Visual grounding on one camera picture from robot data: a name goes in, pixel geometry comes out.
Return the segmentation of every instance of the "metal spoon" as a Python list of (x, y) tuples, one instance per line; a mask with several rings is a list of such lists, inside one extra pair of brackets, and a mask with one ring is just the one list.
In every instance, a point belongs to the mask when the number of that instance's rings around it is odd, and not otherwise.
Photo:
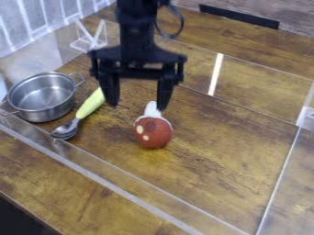
[(88, 99), (83, 102), (80, 109), (76, 112), (75, 118), (65, 125), (60, 126), (51, 132), (51, 136), (57, 140), (67, 140), (76, 134), (77, 125), (80, 121), (99, 108), (104, 103), (104, 95), (102, 89), (91, 94)]

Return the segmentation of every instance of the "stainless steel pot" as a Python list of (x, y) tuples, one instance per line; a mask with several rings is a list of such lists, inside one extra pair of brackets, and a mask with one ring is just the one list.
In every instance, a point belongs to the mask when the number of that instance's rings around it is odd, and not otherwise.
[[(77, 84), (71, 77), (73, 75), (82, 79)], [(83, 82), (79, 73), (48, 72), (32, 75), (11, 87), (8, 102), (27, 121), (52, 121), (71, 110), (76, 86)]]

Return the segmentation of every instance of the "spoon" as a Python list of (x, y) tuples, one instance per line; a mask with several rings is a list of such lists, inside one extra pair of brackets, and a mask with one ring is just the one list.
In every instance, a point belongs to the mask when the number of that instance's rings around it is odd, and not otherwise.
[(104, 102), (104, 95), (100, 87), (83, 102), (80, 109), (76, 112), (75, 118), (65, 125), (60, 126), (51, 132), (51, 136), (57, 140), (68, 140), (77, 131), (80, 121), (100, 107)]

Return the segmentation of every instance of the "wooden table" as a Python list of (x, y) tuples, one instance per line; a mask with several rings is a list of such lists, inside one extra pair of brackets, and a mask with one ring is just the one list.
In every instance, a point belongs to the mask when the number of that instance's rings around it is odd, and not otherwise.
[[(187, 43), (180, 49), (188, 57), (190, 74), (186, 86), (175, 88), (164, 112), (174, 126), (174, 138), (167, 147), (147, 150), (136, 144), (132, 122), (147, 102), (156, 99), (156, 84), (135, 80), (124, 80), (122, 84), (119, 106), (103, 105), (83, 122), (76, 137), (68, 142), (251, 234), (262, 220), (297, 127), (270, 117), (286, 117), (289, 112), (285, 107), (274, 108), (266, 116), (203, 93), (196, 86), (206, 78), (192, 59), (208, 54), (188, 45), (310, 75), (313, 69), (306, 64), (314, 59), (305, 54), (303, 43), (313, 41), (188, 11), (184, 15), (187, 29), (179, 40)], [(91, 28), (95, 22), (95, 17), (86, 20)], [(115, 40), (114, 24), (110, 24), (110, 32), (110, 39)], [(293, 47), (279, 44), (282, 37), (286, 43), (293, 42)], [(156, 41), (164, 47), (171, 47), (167, 43), (174, 43), (163, 39)], [(83, 55), (60, 71), (79, 72), (90, 77), (88, 66), (88, 58)], [(246, 71), (246, 66), (242, 68), (243, 73), (251, 73), (249, 69)], [(293, 89), (305, 90), (306, 86), (303, 82)], [(37, 126), (51, 131), (69, 121), (96, 87), (95, 79), (88, 78), (79, 89), (72, 112)], [(302, 100), (303, 95), (295, 95), (295, 99)], [(253, 108), (263, 107), (263, 102), (267, 101), (255, 102)], [(63, 234), (184, 234), (168, 221), (75, 173), (20, 140), (0, 133), (0, 141), (1, 193)], [(218, 225), (208, 228), (210, 231), (224, 234)]]

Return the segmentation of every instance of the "black robotic gripper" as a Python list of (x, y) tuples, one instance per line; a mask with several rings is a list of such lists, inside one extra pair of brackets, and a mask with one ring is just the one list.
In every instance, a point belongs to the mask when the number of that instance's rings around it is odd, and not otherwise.
[[(163, 50), (154, 41), (158, 9), (162, 6), (174, 8), (170, 0), (118, 0), (120, 45), (88, 52), (92, 62), (91, 75), (99, 80), (106, 101), (112, 106), (119, 103), (120, 78), (158, 80), (159, 111), (164, 110), (170, 103), (174, 86), (183, 82), (187, 57)], [(183, 27), (183, 18), (178, 16)]]

